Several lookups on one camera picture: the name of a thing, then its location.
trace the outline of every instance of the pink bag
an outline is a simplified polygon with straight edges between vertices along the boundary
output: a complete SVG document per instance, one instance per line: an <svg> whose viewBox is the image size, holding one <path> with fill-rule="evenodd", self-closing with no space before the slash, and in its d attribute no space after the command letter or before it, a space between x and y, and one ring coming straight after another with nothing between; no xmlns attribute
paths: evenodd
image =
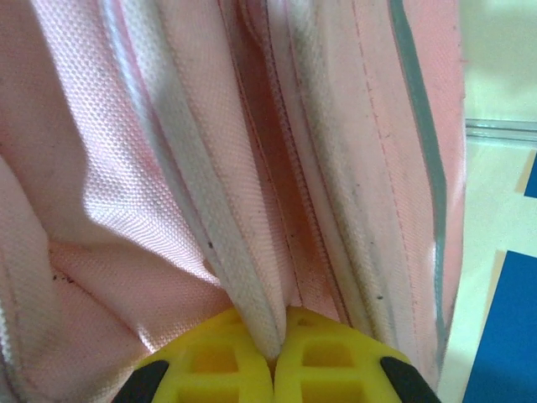
<svg viewBox="0 0 537 403"><path fill-rule="evenodd" d="M436 387L461 269L456 2L0 2L0 400L109 401L232 304Z"/></svg>

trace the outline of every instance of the blue mat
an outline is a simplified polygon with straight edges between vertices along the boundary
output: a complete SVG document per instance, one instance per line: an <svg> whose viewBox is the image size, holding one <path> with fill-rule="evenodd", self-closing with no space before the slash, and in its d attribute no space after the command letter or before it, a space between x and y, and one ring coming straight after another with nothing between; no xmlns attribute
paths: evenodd
<svg viewBox="0 0 537 403"><path fill-rule="evenodd" d="M464 403L507 402L537 402L537 259L511 251L464 396Z"/></svg>
<svg viewBox="0 0 537 403"><path fill-rule="evenodd" d="M531 167L531 173L529 174L528 184L526 185L524 196L537 198L537 157L535 158L534 164Z"/></svg>

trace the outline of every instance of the pink fabric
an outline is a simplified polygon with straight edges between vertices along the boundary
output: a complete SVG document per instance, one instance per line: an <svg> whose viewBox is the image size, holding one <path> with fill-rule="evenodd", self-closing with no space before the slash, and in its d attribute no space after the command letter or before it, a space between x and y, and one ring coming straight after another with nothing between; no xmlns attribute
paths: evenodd
<svg viewBox="0 0 537 403"><path fill-rule="evenodd" d="M334 58L326 80L336 78L330 83L341 95L337 107L346 117L345 133L367 123L381 137L360 149L364 144L349 136L348 156L356 163L353 175L370 175L369 181L391 176L386 192L397 203L379 200L384 190L374 189L364 200L370 217L386 222L377 232L375 253L388 283L397 288L390 268L404 261L401 271L412 285L411 294L392 293L399 320L409 320L394 342L434 384L438 368L430 355L420 356L435 349L425 168L412 160L419 145L398 77L389 87L391 98L372 100L360 92L352 68L356 52L363 52L364 67L382 66L370 70L372 91L375 85L387 88L389 82L375 75L390 75L390 63L396 63L393 54L378 52L374 18L352 14L360 4L349 3L341 21L353 31L334 36L341 48L328 53ZM461 267L465 176L458 10L455 2L405 5L448 181L443 309L449 325ZM284 105L270 98L274 72L266 70L261 50L267 39L264 2L162 0L159 7L196 118L205 119L206 147L237 208L248 250L258 257L270 307L281 322L281 307L289 303L330 317L339 313L345 321L337 285L326 273L336 259L319 233L317 221L324 218L310 200L315 189L292 175L300 162L284 147L289 128L280 126L278 116ZM200 19L189 21L203 37L207 70L191 59L198 43L181 30L186 11ZM144 355L232 303L144 136L98 1L0 2L0 39L0 400L109 401ZM210 66L211 57L221 64ZM370 101L378 116L361 120L357 103ZM404 138L412 142L390 138L394 130L408 132ZM242 154L228 153L231 143ZM388 171L373 164L371 171L360 170L367 169L367 158L384 157ZM407 175L414 178L410 183ZM241 187L245 181L248 192ZM386 211L399 221L383 221ZM416 316L414 305L426 309Z"/></svg>

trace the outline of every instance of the floor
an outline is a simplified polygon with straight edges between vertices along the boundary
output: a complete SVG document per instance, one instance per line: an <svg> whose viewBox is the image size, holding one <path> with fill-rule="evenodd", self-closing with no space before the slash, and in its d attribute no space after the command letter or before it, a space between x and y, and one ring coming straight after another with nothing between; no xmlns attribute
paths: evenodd
<svg viewBox="0 0 537 403"><path fill-rule="evenodd" d="M537 358L537 342L531 339L524 342L524 349L528 353L509 352L513 346L517 348L517 340L513 340L513 337L528 334L528 329L524 327L534 325L533 329L537 332L537 315L531 309L534 306L532 301L537 304L537 297L532 296L533 285L537 286L537 259L533 259L537 257L535 154L535 148L531 145L507 144L497 140L485 142L470 139L468 142L464 260L451 339L439 388L439 397L444 403L506 401L500 400L500 397L490 400L486 391L495 388L497 390L491 392L492 395L500 396L502 390L508 390L531 396L510 401L537 401L537 386L524 389L517 385L516 380L521 379L522 375L516 373L519 369L513 364L518 362L518 355L520 365L528 365L535 371L537 365L522 362L528 361L529 357ZM518 258L529 262L523 269L526 280L520 283L520 287L513 286L508 279L508 274L516 272L516 266L521 265L516 263ZM506 286L497 288L500 277L500 284L505 283ZM531 285L531 291L524 294L522 285L526 285L526 288ZM509 291L504 291L506 287L511 290L512 296L509 296ZM523 300L518 301L516 307L511 306L511 314L505 313L506 302L508 306L511 301L509 298L517 301L514 296ZM507 364L496 368L494 376L483 375L481 369L488 367L489 370L494 362L503 362L502 357L507 357ZM498 379L507 378L514 379L510 386L498 383Z"/></svg>

